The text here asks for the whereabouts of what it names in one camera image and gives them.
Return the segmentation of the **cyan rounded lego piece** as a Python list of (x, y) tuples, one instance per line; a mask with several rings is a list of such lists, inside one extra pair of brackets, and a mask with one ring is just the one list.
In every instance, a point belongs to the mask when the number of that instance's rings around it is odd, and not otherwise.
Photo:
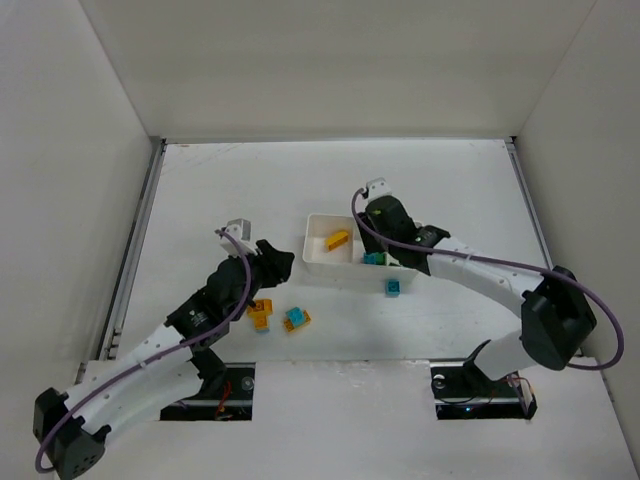
[(375, 252), (375, 253), (364, 253), (363, 254), (363, 263), (367, 265), (377, 265), (382, 266), (386, 264), (386, 254)]

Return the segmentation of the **white three-compartment container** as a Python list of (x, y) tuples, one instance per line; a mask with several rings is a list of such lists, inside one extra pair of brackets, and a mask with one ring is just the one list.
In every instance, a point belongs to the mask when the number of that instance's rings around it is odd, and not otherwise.
[[(334, 232), (347, 230), (349, 241), (328, 252), (325, 239)], [(377, 266), (363, 263), (364, 245), (356, 222), (350, 216), (310, 214), (307, 218), (303, 261), (312, 275), (334, 280), (380, 281), (396, 279), (411, 283), (417, 272), (405, 267)]]

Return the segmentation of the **yellow long lego brick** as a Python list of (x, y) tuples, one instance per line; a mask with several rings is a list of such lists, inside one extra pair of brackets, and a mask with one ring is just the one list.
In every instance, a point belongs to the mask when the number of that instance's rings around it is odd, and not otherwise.
[(332, 233), (325, 239), (325, 248), (328, 252), (333, 251), (349, 241), (350, 234), (347, 230), (340, 230)]

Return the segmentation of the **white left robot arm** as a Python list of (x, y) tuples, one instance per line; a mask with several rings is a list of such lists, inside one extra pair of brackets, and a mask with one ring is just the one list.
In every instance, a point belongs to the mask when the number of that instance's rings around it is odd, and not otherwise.
[(226, 366), (212, 351), (261, 289), (289, 280), (295, 255), (259, 240), (232, 252), (206, 284), (145, 340), (91, 380), (64, 392), (50, 387), (34, 401), (35, 469), (75, 479), (94, 467), (109, 442), (142, 418), (222, 383)]

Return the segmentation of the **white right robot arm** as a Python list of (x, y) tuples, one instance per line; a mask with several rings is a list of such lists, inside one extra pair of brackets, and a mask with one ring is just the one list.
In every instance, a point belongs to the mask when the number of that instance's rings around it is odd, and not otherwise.
[(597, 321), (572, 272), (489, 258), (448, 231), (418, 226), (391, 195), (355, 211), (360, 232), (407, 268), (474, 291), (515, 315), (520, 326), (481, 343), (463, 368), (476, 381), (497, 381), (540, 365), (561, 371), (594, 330)]

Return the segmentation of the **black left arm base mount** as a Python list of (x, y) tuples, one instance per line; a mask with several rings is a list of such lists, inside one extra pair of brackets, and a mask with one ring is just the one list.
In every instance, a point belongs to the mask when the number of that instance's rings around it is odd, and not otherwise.
[(199, 391), (162, 409), (160, 421), (252, 420), (255, 363), (224, 363), (211, 350), (196, 353), (192, 363), (202, 380)]

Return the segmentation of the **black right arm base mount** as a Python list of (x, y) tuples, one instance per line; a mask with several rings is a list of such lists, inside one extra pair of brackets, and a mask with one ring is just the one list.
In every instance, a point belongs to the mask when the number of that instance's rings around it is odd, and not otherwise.
[(528, 379), (512, 372), (490, 380), (475, 365), (481, 343), (468, 357), (430, 364), (431, 390), (438, 420), (532, 420), (537, 399)]

